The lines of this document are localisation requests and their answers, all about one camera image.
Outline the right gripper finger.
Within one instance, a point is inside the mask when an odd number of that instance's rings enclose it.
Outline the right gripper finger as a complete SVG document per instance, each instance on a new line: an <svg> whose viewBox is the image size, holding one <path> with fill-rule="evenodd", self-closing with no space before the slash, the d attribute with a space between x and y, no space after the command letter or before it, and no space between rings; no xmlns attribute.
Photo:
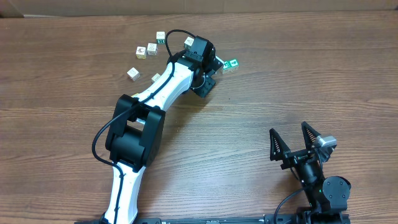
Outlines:
<svg viewBox="0 0 398 224"><path fill-rule="evenodd" d="M307 122L301 124L306 149L310 149L320 133L313 129Z"/></svg>
<svg viewBox="0 0 398 224"><path fill-rule="evenodd" d="M269 130L270 134L270 160L280 161L287 157L287 154L291 153L290 148L282 140L279 133L275 129Z"/></svg>

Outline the white block blue letter side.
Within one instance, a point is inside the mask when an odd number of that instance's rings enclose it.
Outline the white block blue letter side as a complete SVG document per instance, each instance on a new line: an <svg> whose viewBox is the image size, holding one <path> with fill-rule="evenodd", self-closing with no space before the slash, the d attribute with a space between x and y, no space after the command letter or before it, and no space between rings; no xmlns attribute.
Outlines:
<svg viewBox="0 0 398 224"><path fill-rule="evenodd" d="M161 75L159 75L158 73L156 73L156 74L151 78L152 83L155 83L160 77L161 77Z"/></svg>

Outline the plain white wooden block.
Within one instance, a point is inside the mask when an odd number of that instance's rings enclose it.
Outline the plain white wooden block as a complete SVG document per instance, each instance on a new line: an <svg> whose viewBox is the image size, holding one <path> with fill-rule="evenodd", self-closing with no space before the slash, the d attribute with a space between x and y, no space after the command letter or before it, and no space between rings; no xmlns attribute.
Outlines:
<svg viewBox="0 0 398 224"><path fill-rule="evenodd" d="M134 82L141 76L139 71L134 67L132 67L130 70L127 71L127 75Z"/></svg>

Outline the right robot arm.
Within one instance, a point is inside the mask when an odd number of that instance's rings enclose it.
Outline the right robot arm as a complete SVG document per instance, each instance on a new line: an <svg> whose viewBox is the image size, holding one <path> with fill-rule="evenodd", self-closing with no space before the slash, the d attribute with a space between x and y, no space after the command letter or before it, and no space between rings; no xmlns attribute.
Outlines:
<svg viewBox="0 0 398 224"><path fill-rule="evenodd" d="M302 188L288 195L278 204L272 222L278 223L281 207L294 196L303 192L308 207L300 207L289 216L288 223L349 223L348 208L351 183L344 177L325 177L323 165L335 151L334 136L322 135L307 122L301 124L305 149L291 151L275 129L269 130L270 160L281 161L282 170L289 169Z"/></svg>

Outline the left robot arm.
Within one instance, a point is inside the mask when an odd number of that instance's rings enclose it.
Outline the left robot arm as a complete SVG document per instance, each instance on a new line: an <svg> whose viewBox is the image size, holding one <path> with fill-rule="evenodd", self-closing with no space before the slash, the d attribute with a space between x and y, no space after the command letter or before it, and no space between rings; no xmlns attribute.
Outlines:
<svg viewBox="0 0 398 224"><path fill-rule="evenodd" d="M154 161L162 140L166 111L183 93L204 98L215 85L212 75L224 62L214 45L196 36L188 49L168 59L164 73L145 91L122 95L116 103L105 147L110 152L113 186L100 223L133 223L144 171Z"/></svg>

